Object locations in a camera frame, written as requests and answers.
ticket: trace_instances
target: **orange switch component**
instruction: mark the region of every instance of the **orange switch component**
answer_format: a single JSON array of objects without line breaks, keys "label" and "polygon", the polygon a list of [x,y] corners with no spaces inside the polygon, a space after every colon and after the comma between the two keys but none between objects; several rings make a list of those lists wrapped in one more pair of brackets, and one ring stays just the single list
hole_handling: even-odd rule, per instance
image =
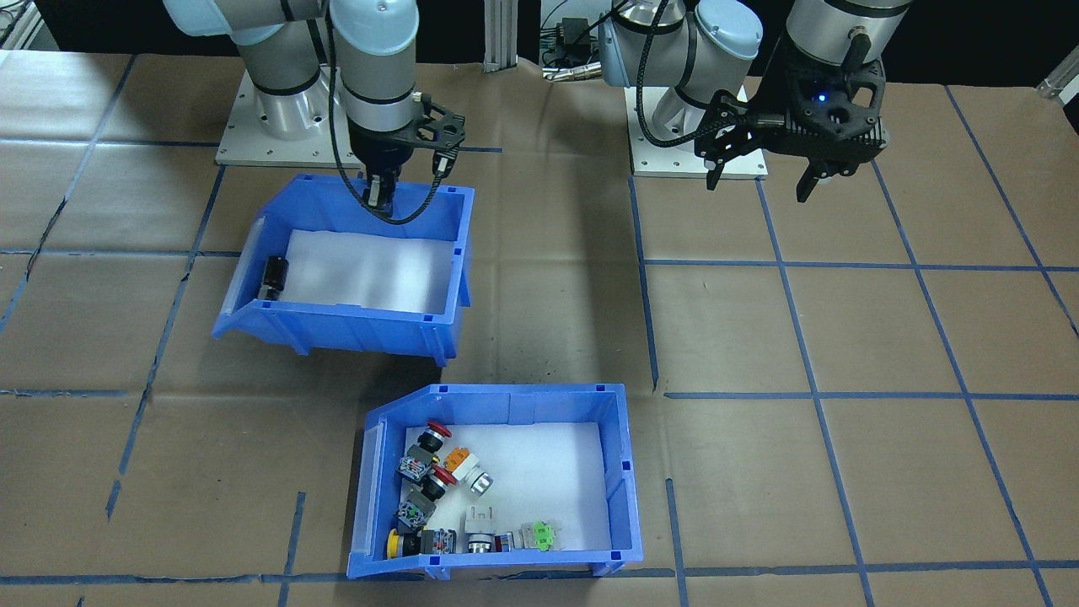
[{"label": "orange switch component", "polygon": [[450,452],[450,455],[446,456],[446,469],[453,472],[468,457],[468,450],[464,447],[457,447]]}]

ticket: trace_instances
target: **blue tape line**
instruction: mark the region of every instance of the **blue tape line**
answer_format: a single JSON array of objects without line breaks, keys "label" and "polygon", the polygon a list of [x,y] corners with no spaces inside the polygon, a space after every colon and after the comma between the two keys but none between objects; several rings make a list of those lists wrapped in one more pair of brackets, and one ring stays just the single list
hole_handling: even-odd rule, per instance
[{"label": "blue tape line", "polygon": [[858,566],[858,577],[862,582],[862,593],[865,595],[866,607],[874,607],[873,589],[870,587],[870,576],[865,570],[865,558],[862,556],[861,542],[858,539],[858,530],[855,528],[855,518],[850,512],[850,501],[847,499],[847,491],[843,485],[843,477],[839,474],[839,461],[835,456],[835,446],[832,444],[832,434],[828,429],[828,419],[824,417],[824,405],[821,403],[817,390],[817,378],[812,372],[812,363],[809,361],[809,350],[806,348],[805,335],[802,332],[802,322],[798,320],[798,311],[794,303],[794,291],[791,289],[790,277],[787,274],[787,264],[783,261],[783,253],[779,247],[779,235],[776,233],[776,225],[771,220],[771,211],[768,209],[768,197],[764,193],[761,180],[756,179],[756,193],[761,198],[761,209],[764,211],[764,220],[768,225],[768,236],[771,238],[771,247],[776,253],[776,261],[779,263],[779,277],[783,282],[783,292],[787,295],[787,306],[790,308],[791,323],[794,326],[794,336],[798,342],[798,351],[802,354],[802,364],[805,367],[806,380],[809,383],[809,390],[812,392],[812,404],[817,412],[817,423],[820,425],[820,433],[824,439],[824,450],[828,452],[828,463],[832,468],[832,478],[835,481],[835,491],[839,498],[839,507],[843,509],[843,519],[847,524],[847,534],[850,536],[850,548],[855,554],[855,564]]},{"label": "blue tape line", "polygon": [[217,169],[217,178],[214,180],[214,187],[210,190],[209,199],[206,202],[205,210],[203,210],[202,220],[199,223],[199,231],[195,233],[194,242],[191,244],[191,249],[188,252],[188,262],[185,266],[183,277],[180,278],[180,284],[176,287],[176,295],[173,298],[173,307],[168,312],[168,319],[165,321],[165,329],[162,331],[161,340],[158,342],[158,350],[154,353],[153,363],[151,363],[150,372],[147,375],[146,388],[142,389],[142,397],[139,399],[138,410],[135,412],[135,418],[132,420],[131,430],[127,432],[127,442],[124,444],[124,452],[120,457],[118,471],[121,477],[127,474],[127,465],[131,464],[132,452],[135,449],[135,439],[137,438],[138,430],[142,425],[142,416],[146,413],[146,405],[150,400],[150,390],[153,388],[153,382],[158,377],[158,368],[161,365],[161,360],[165,356],[165,347],[168,345],[168,337],[173,333],[173,326],[176,323],[176,317],[180,313],[180,302],[183,300],[183,293],[187,291],[188,278],[191,276],[191,268],[194,266],[199,245],[202,243],[203,234],[206,232],[206,224],[209,222],[209,216],[214,211],[214,204],[217,201],[217,194],[221,189],[221,181],[224,178],[224,166],[219,166]]},{"label": "blue tape line", "polygon": [[71,397],[73,399],[122,399],[126,390],[23,390],[21,388],[0,388],[0,395],[11,397],[53,399]]},{"label": "blue tape line", "polygon": [[[811,399],[812,392],[665,392],[674,401],[784,401]],[[818,392],[822,401],[872,400],[966,400],[1079,402],[1079,395],[1011,395],[1000,392]]]},{"label": "blue tape line", "polygon": [[160,146],[163,148],[216,148],[220,141],[156,141],[152,139],[101,139],[99,143],[109,146]]},{"label": "blue tape line", "polygon": [[[778,261],[764,259],[645,259],[646,265],[706,265],[706,266],[751,266],[778,267]],[[850,270],[950,270],[956,272],[1079,272],[1079,266],[1073,265],[974,265],[948,263],[876,263],[869,261],[783,261],[788,267],[837,267]]]},{"label": "blue tape line", "polygon": [[26,290],[28,280],[29,277],[24,273],[22,279],[18,280],[18,286],[15,287],[15,292],[11,295],[11,301],[8,302],[8,307],[3,311],[3,316],[0,316],[0,335],[3,335],[4,330],[8,329],[8,321],[15,314],[15,307],[18,306],[18,300],[23,298],[23,291]]},{"label": "blue tape line", "polygon": [[127,60],[127,66],[124,68],[123,74],[120,77],[120,81],[117,83],[115,91],[112,92],[112,97],[109,98],[108,105],[105,107],[105,112],[101,114],[101,119],[97,122],[97,127],[94,129],[93,138],[88,141],[86,146],[86,151],[83,152],[82,158],[79,161],[79,166],[76,167],[74,176],[71,177],[71,181],[68,183],[67,190],[64,191],[64,197],[60,198],[60,203],[56,206],[56,210],[53,211],[52,217],[49,218],[49,222],[45,224],[44,231],[41,233],[41,237],[38,239],[38,246],[30,253],[30,258],[26,261],[26,272],[23,275],[23,281],[19,282],[18,288],[15,290],[15,294],[12,295],[11,301],[8,303],[8,308],[4,309],[3,317],[0,317],[0,334],[3,333],[4,329],[8,327],[8,319],[15,312],[15,306],[18,305],[18,300],[23,294],[23,290],[26,288],[26,284],[30,279],[30,272],[33,270],[33,262],[37,260],[38,254],[45,245],[45,239],[49,238],[49,234],[53,231],[53,226],[56,225],[56,220],[59,219],[60,212],[64,211],[64,207],[67,206],[68,201],[71,198],[71,192],[74,191],[76,183],[79,182],[79,178],[82,177],[82,173],[86,169],[86,165],[90,163],[90,155],[94,151],[94,146],[97,139],[101,136],[101,132],[105,130],[105,124],[109,121],[109,116],[112,115],[112,110],[117,107],[117,101],[120,99],[120,92],[123,89],[124,84],[127,82],[127,77],[131,75],[132,68],[135,66],[135,55]]},{"label": "blue tape line", "polygon": [[[957,561],[928,563],[872,563],[865,568],[873,574],[913,572],[913,571],[993,571],[1023,570],[1029,568],[1026,561]],[[1079,569],[1079,561],[1039,561],[1042,569]],[[747,576],[831,576],[835,574],[857,572],[857,565],[792,565],[779,567],[689,567],[684,569],[686,577],[747,577]],[[544,575],[555,576],[544,578]],[[521,571],[509,576],[494,577],[497,580],[532,580],[532,579],[570,579],[575,577],[591,578],[588,570],[581,571]],[[620,569],[606,577],[618,578],[674,578],[677,572],[671,569]],[[84,576],[0,576],[0,587],[29,585],[124,585],[124,584],[250,584],[259,583],[365,583],[369,581],[423,581],[422,574],[386,574],[361,579],[349,579],[344,574],[298,574],[283,576],[279,574],[242,574],[237,576],[220,576],[208,578],[178,577],[146,577],[134,575],[84,575]]]},{"label": "blue tape line", "polygon": [[71,257],[126,256],[126,257],[185,257],[188,250],[124,250],[120,248],[42,248],[38,254],[67,254]]},{"label": "blue tape line", "polygon": [[[308,494],[297,492],[296,511],[292,513],[292,530],[288,536],[288,555],[285,557],[284,578],[292,577],[292,567],[296,565],[296,549],[300,546],[300,526],[303,523],[303,506],[308,501]],[[277,607],[288,605],[288,590],[291,580],[283,581],[281,591],[277,593]]]},{"label": "blue tape line", "polygon": [[128,585],[128,584],[249,584],[259,581],[257,575],[220,578],[170,578],[131,575],[100,576],[0,576],[0,587],[18,585]]},{"label": "blue tape line", "polygon": [[831,576],[857,574],[858,565],[795,565],[790,567],[692,567],[691,578],[739,578],[755,576]]},{"label": "blue tape line", "polygon": [[959,561],[955,563],[874,563],[866,566],[873,574],[906,574],[914,571],[993,571],[1029,569],[1026,561]]},{"label": "blue tape line", "polygon": [[109,492],[109,501],[105,503],[105,518],[112,521],[112,511],[117,508],[117,500],[120,499],[120,479],[112,482],[112,491]]},{"label": "blue tape line", "polygon": [[[906,230],[903,229],[903,223],[899,219],[899,211],[896,209],[896,203],[891,198],[891,192],[888,190],[888,184],[885,182],[884,174],[880,171],[880,167],[877,165],[876,161],[872,161],[873,170],[876,173],[877,181],[880,184],[880,191],[884,193],[885,202],[888,204],[888,209],[891,212],[892,219],[896,221],[896,226],[899,229],[899,235],[903,240],[903,246],[906,248],[906,252],[911,258],[911,263],[917,265],[917,259],[914,256],[914,248],[911,246],[910,239],[906,237]],[[997,466],[996,457],[993,455],[993,450],[989,449],[988,438],[985,436],[985,430],[982,428],[982,422],[979,419],[978,411],[974,408],[973,396],[970,394],[967,387],[967,381],[964,378],[962,370],[959,368],[958,359],[955,356],[955,351],[952,349],[952,343],[947,337],[947,332],[944,331],[944,323],[941,322],[940,315],[937,313],[937,306],[933,303],[933,298],[929,293],[929,287],[926,284],[925,275],[919,267],[915,266],[914,275],[918,279],[918,286],[921,288],[921,294],[926,299],[926,306],[929,307],[929,314],[932,316],[933,325],[937,327],[937,333],[940,335],[941,343],[944,346],[944,351],[947,354],[948,363],[952,365],[952,371],[955,373],[956,382],[959,384],[959,390],[965,396],[965,401],[967,404],[967,411],[970,413],[970,419],[974,425],[974,430],[978,433],[978,439],[982,443],[982,451],[985,452],[985,458],[989,463],[989,469],[993,471],[993,478],[996,480],[997,489],[1000,492],[1000,497],[1005,501],[1005,506],[1008,509],[1008,515],[1011,518],[1012,525],[1015,528],[1015,534],[1019,536],[1020,543],[1023,546],[1023,552],[1026,554],[1027,564],[1034,574],[1034,580],[1038,584],[1038,590],[1041,592],[1041,597],[1044,601],[1046,607],[1052,607],[1053,601],[1049,596],[1049,589],[1046,588],[1046,581],[1041,577],[1041,570],[1038,568],[1038,564],[1034,557],[1034,550],[1030,548],[1030,542],[1027,540],[1026,533],[1023,530],[1023,525],[1020,523],[1019,515],[1015,513],[1015,508],[1012,505],[1011,495],[1008,493],[1008,487],[1005,485],[1003,477],[1000,474],[1000,467]]]},{"label": "blue tape line", "polygon": [[756,261],[751,259],[645,259],[645,265],[722,265],[752,267],[775,267],[775,261]]},{"label": "blue tape line", "polygon": [[1049,275],[1049,272],[1044,270],[1044,263],[1041,262],[1041,257],[1034,248],[1034,242],[1030,239],[1030,236],[1027,235],[1026,229],[1023,227],[1023,221],[1020,220],[1019,212],[1015,211],[1015,207],[1008,197],[1008,193],[1005,192],[1003,185],[1000,184],[1000,179],[997,178],[997,171],[993,169],[993,165],[989,163],[988,156],[985,155],[985,150],[982,149],[982,144],[978,141],[978,137],[974,136],[973,128],[971,128],[970,123],[967,122],[967,116],[964,115],[962,110],[959,109],[959,101],[957,101],[955,95],[952,94],[952,88],[950,86],[945,85],[944,92],[947,93],[947,98],[951,99],[952,107],[955,108],[955,112],[959,114],[962,127],[967,129],[967,135],[970,136],[970,142],[974,143],[974,149],[978,150],[978,155],[982,158],[985,169],[988,170],[989,177],[993,178],[993,184],[997,187],[997,192],[1000,193],[1000,199],[1003,201],[1005,207],[1008,209],[1008,213],[1011,215],[1012,221],[1015,222],[1015,227],[1019,229],[1020,235],[1023,236],[1023,242],[1026,244],[1027,249],[1030,250],[1030,257],[1034,258],[1034,262],[1041,268],[1041,276],[1046,279],[1046,284],[1049,285],[1049,290],[1053,293],[1053,296],[1056,298],[1057,306],[1061,307],[1061,311],[1064,312],[1064,316],[1067,317],[1068,325],[1071,326],[1071,333],[1079,336],[1079,328],[1076,328],[1076,320],[1071,317],[1071,313],[1068,312],[1064,298],[1061,296],[1060,291],[1056,290],[1056,285],[1053,284],[1053,278]]},{"label": "blue tape line", "polygon": [[90,139],[65,139],[63,137],[2,137],[0,143],[33,143],[33,144],[78,144],[84,146]]},{"label": "blue tape line", "polygon": [[652,298],[648,295],[648,274],[644,266],[644,239],[641,236],[641,212],[637,205],[637,183],[629,182],[629,204],[633,213],[633,238],[637,242],[637,265],[641,279],[641,302],[644,306],[644,332],[648,340],[648,363],[652,365],[652,390],[659,386],[659,358],[656,356],[656,331],[652,323]]},{"label": "blue tape line", "polygon": [[285,575],[292,575],[292,567],[296,565],[296,549],[300,544],[300,525],[303,523],[303,507],[308,501],[308,494],[298,492],[296,494],[296,512],[292,513],[292,532],[288,536],[288,556],[285,558]]},{"label": "blue tape line", "polygon": [[71,194],[74,192],[76,183],[79,182],[79,178],[82,177],[83,170],[86,169],[86,165],[90,163],[90,156],[94,152],[94,148],[101,138],[101,134],[105,132],[105,125],[109,122],[109,118],[112,116],[112,112],[117,109],[117,101],[120,100],[120,93],[124,89],[124,84],[127,83],[127,78],[132,74],[132,69],[135,67],[135,58],[138,55],[132,55],[132,58],[127,60],[127,66],[124,67],[124,72],[120,77],[120,81],[117,83],[115,91],[112,92],[112,97],[109,99],[109,104],[105,107],[105,113],[101,114],[101,119],[97,122],[97,127],[94,129],[94,135],[91,137],[87,143],[86,151],[82,154],[82,160],[79,162],[78,168],[76,168],[74,177],[71,178],[71,182],[68,184],[68,189],[64,192],[64,201],[60,203],[63,207],[67,204],[67,201],[71,199]]},{"label": "blue tape line", "polygon": [[674,481],[667,480],[667,513],[671,520],[671,543],[674,546],[674,579],[681,607],[689,607],[689,588],[685,581],[685,561],[682,557],[682,529],[678,523],[678,505],[674,502]]}]

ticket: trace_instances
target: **green switch component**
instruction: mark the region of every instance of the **green switch component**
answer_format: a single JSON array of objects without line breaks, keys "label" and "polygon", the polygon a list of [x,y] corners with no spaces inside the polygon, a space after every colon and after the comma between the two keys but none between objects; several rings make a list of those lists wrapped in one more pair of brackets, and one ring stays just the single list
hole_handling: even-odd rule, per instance
[{"label": "green switch component", "polygon": [[534,523],[532,533],[536,539],[536,548],[541,552],[547,552],[555,546],[555,529],[550,525],[543,522]]}]

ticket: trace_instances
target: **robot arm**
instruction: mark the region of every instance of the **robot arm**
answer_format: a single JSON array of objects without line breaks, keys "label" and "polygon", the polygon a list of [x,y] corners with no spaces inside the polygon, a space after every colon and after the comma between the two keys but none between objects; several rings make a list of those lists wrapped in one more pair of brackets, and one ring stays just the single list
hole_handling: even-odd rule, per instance
[{"label": "robot arm", "polygon": [[[330,101],[339,99],[350,147],[368,176],[368,188],[356,195],[373,212],[393,215],[401,165],[415,148],[434,150],[436,180],[453,167],[464,118],[414,89],[415,0],[164,1],[186,33],[232,37],[257,88],[263,126],[274,136],[311,136],[327,113],[332,133],[337,104]],[[303,23],[323,16],[330,35],[329,89]],[[337,151],[336,136],[333,144]]]},{"label": "robot arm", "polygon": [[801,155],[805,202],[820,179],[852,175],[888,144],[880,121],[880,53],[913,0],[796,0],[756,95],[739,101],[763,30],[737,0],[631,0],[605,24],[604,79],[670,86],[655,113],[638,112],[659,147],[694,142],[714,189],[724,164],[756,149]]}]

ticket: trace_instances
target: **blue plastic bin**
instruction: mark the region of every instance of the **blue plastic bin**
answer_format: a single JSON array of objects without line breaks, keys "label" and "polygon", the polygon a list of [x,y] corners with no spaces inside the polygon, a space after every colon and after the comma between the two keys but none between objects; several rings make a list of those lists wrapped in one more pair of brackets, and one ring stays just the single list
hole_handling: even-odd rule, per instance
[{"label": "blue plastic bin", "polygon": [[[595,423],[602,450],[611,550],[541,552],[533,549],[386,558],[386,539],[395,527],[395,512],[400,502],[401,480],[396,468],[405,452],[406,430],[424,427],[427,419],[448,426]],[[451,569],[462,567],[519,569],[571,565],[589,565],[593,575],[602,576],[622,568],[627,562],[643,558],[629,414],[622,385],[436,385],[367,415],[347,577],[424,570],[435,579],[446,580]]]},{"label": "blue plastic bin", "polygon": [[[364,190],[361,179],[354,182]],[[428,190],[427,184],[398,183],[395,216],[410,213]],[[468,223],[474,195],[472,188],[442,185],[420,217],[392,225],[360,208],[340,177],[297,175],[259,210],[214,325],[214,337],[238,330],[270,344],[291,346],[300,355],[312,348],[377,351],[431,357],[446,367],[457,354],[461,309],[470,305]],[[265,259],[285,254],[293,229],[452,240],[445,311],[422,315],[256,299]]]}]

